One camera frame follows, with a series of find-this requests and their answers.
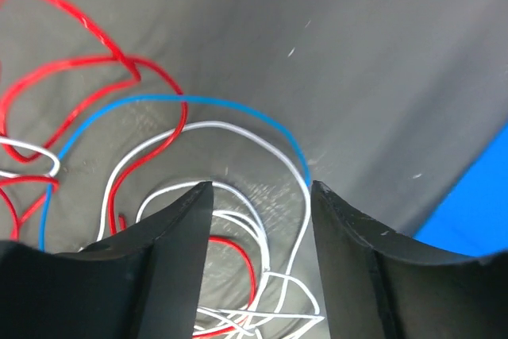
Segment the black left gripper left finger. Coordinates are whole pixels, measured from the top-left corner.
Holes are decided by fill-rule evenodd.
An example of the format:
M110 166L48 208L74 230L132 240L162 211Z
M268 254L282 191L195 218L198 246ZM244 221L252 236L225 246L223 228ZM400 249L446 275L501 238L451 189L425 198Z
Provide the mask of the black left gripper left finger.
M201 182L170 206L77 253L59 338L190 338L214 192Z

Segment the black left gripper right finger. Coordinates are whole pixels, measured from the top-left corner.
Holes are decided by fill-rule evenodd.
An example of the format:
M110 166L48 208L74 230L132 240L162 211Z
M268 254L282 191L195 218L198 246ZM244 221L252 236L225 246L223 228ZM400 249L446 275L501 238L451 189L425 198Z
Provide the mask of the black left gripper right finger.
M472 338L464 257L398 233L323 182L311 190L314 238L333 338Z

